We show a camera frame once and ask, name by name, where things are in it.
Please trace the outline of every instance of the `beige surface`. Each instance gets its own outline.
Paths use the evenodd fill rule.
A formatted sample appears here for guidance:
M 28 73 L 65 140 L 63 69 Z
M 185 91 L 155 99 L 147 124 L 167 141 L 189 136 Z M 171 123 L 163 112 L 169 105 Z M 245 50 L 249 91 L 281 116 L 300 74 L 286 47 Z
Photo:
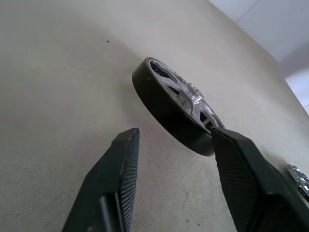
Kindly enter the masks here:
M 146 56 L 198 86 L 276 167 L 309 173 L 308 115 L 275 62 L 206 0 L 2 1 L 2 232 L 60 231 L 86 173 L 132 127 L 133 231 L 235 231 L 214 157 L 178 143 L 139 100 L 131 73 Z

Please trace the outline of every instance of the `fabric surface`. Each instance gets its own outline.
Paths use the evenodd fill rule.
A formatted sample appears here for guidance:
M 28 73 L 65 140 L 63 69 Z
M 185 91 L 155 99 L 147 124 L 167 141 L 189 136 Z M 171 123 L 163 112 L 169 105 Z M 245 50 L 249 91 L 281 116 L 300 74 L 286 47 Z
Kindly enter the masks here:
M 133 232 L 234 232 L 215 158 L 170 136 L 131 74 L 151 56 L 281 171 L 309 174 L 309 117 L 274 60 L 206 0 L 0 3 L 0 225 L 61 231 L 113 138 L 140 129 Z

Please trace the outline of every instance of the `wheel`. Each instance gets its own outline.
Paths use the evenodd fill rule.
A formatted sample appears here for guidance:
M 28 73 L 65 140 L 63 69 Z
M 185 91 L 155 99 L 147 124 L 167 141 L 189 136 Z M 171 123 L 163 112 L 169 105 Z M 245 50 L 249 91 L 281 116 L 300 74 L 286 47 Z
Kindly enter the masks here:
M 157 59 L 146 58 L 132 74 L 134 88 L 157 121 L 189 149 L 211 156 L 211 130 L 224 128 L 202 93 Z

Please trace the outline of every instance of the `silver rim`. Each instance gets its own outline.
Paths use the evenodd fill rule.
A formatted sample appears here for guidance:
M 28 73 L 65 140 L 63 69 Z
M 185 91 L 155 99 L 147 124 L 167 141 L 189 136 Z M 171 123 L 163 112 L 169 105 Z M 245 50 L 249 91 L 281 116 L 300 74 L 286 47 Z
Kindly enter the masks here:
M 158 60 L 150 59 L 149 66 L 165 91 L 195 124 L 207 133 L 210 133 L 213 127 L 224 128 L 218 116 L 205 102 L 203 94 L 194 85 L 183 80 L 175 71 Z

